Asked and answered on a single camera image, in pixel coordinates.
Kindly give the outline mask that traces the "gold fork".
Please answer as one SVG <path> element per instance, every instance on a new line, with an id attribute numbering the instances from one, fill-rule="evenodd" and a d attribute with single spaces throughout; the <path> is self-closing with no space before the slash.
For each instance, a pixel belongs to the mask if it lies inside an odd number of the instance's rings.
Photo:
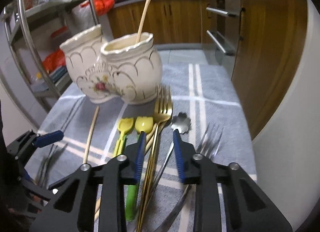
<path id="1" fill-rule="evenodd" d="M 155 101 L 153 119 L 156 122 L 156 129 L 153 138 L 153 143 L 149 155 L 149 160 L 144 177 L 144 183 L 140 198 L 140 206 L 137 218 L 136 231 L 143 230 L 143 221 L 148 206 L 148 200 L 151 197 L 151 188 L 155 176 L 157 165 L 157 154 L 159 151 L 159 136 L 161 134 L 161 127 L 171 119 L 173 111 L 171 88 L 169 85 L 162 85 L 157 88 L 157 97 Z"/>

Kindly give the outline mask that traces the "metal storage shelf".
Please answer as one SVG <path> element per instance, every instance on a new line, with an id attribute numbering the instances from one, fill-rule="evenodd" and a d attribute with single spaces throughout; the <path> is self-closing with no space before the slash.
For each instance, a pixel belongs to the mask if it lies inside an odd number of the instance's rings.
<path id="1" fill-rule="evenodd" d="M 101 24 L 112 38 L 106 15 L 93 0 L 11 0 L 1 13 L 1 81 L 30 119 L 47 113 L 71 84 L 65 67 L 47 73 L 44 59 L 77 33 Z"/>

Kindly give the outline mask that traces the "silver fork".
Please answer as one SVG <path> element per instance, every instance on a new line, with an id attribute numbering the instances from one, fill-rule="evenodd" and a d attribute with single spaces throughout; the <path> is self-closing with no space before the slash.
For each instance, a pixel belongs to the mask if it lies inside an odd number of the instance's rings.
<path id="1" fill-rule="evenodd" d="M 196 185 L 194 229 L 199 228 L 200 231 L 205 231 L 209 227 L 209 223 L 204 218 L 208 215 L 206 208 L 209 207 L 210 203 L 213 204 L 214 210 L 220 211 L 219 204 L 214 202 L 219 199 L 216 178 L 204 173 L 208 170 L 217 170 L 217 165 L 211 161 L 213 146 L 209 141 L 209 136 L 213 131 L 217 131 L 217 127 L 213 127 L 210 132 L 205 132 L 205 139 L 197 150 L 194 150 L 192 144 L 182 141 L 178 130 L 174 131 L 173 142 L 165 160 L 168 161 L 171 153 L 175 153 L 178 176 L 181 182 L 186 185 L 186 188 L 178 203 L 156 231 L 168 231 L 170 229 L 193 184 Z"/>

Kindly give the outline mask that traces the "grey striped table cloth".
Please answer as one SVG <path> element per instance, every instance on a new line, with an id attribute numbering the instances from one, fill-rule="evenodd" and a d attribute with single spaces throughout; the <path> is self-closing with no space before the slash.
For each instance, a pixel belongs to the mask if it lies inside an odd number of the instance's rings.
<path id="1" fill-rule="evenodd" d="M 142 131 L 135 144 L 120 146 L 111 156 L 105 149 L 100 163 L 80 163 L 77 156 L 69 162 L 77 168 L 71 175 L 57 182 L 59 192 L 49 201 L 32 223 L 31 231 L 92 231 L 94 220 L 99 219 L 100 231 L 126 231 L 127 217 L 132 215 L 138 231 L 148 214 L 153 192 L 160 188 L 162 170 L 156 168 L 161 132 L 172 127 L 167 134 L 170 150 L 176 153 L 176 175 L 187 187 L 180 201 L 160 225 L 167 231 L 184 206 L 190 190 L 193 194 L 195 231 L 221 231 L 230 218 L 241 224 L 237 203 L 228 199 L 227 189 L 240 194 L 240 186 L 229 181 L 235 164 L 241 171 L 248 170 L 246 178 L 254 181 L 254 159 L 247 123 L 238 97 L 225 70 L 218 66 L 182 64 L 166 66 L 164 85 L 156 88 L 155 98 L 141 105 L 127 105 L 121 99 L 111 99 L 102 106 L 98 115 L 95 144 L 113 140 L 107 126 L 116 120 L 134 116 L 137 120 L 151 120 L 153 133 Z M 183 142 L 175 127 L 173 112 L 189 103 L 191 117 L 188 128 L 214 122 L 217 125 L 217 144 L 194 149 L 195 133 L 189 142 Z"/>

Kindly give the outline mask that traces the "built-in oven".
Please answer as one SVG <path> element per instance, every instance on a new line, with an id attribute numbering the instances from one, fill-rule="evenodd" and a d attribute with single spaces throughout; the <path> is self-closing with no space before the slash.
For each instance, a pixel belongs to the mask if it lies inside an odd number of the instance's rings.
<path id="1" fill-rule="evenodd" d="M 205 30 L 211 63 L 225 68 L 232 78 L 240 39 L 241 0 L 211 0 L 206 7 L 210 28 Z"/>

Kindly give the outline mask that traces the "white ceramic double utensil holder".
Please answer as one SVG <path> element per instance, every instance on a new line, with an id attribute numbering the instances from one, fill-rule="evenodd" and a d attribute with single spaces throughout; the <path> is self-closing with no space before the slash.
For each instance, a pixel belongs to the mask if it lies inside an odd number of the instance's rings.
<path id="1" fill-rule="evenodd" d="M 153 34 L 128 34 L 112 41 L 100 25 L 60 45 L 70 78 L 94 104 L 119 97 L 129 105 L 152 101 L 162 81 L 162 60 Z"/>

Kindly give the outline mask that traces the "wooden kitchen cabinets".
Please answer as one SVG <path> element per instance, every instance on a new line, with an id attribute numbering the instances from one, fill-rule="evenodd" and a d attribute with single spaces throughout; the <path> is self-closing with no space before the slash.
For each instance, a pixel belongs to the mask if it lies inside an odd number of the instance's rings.
<path id="1" fill-rule="evenodd" d="M 144 31 L 156 44 L 200 46 L 208 54 L 211 0 L 152 0 Z M 307 0 L 241 0 L 240 39 L 231 78 L 255 138 L 286 94 L 306 39 Z"/>

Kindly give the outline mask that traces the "yellow green plastic spoon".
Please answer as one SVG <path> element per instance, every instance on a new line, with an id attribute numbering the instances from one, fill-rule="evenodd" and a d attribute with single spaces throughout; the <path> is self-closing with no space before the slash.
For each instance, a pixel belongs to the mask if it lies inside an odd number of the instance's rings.
<path id="1" fill-rule="evenodd" d="M 146 134 L 150 133 L 152 129 L 153 129 L 153 117 L 139 116 L 138 118 L 136 118 L 135 130 L 137 131 L 138 134 L 143 132 L 146 136 Z M 138 190 L 139 190 L 140 176 L 142 173 L 143 156 L 144 156 L 144 153 L 142 152 L 142 147 L 139 147 L 138 161 L 135 169 L 136 184 L 130 185 L 127 190 L 127 198 L 126 198 L 126 204 L 125 204 L 125 217 L 128 222 L 133 221 L 136 215 L 136 203 L 137 203 L 137 196 L 138 196 Z"/>

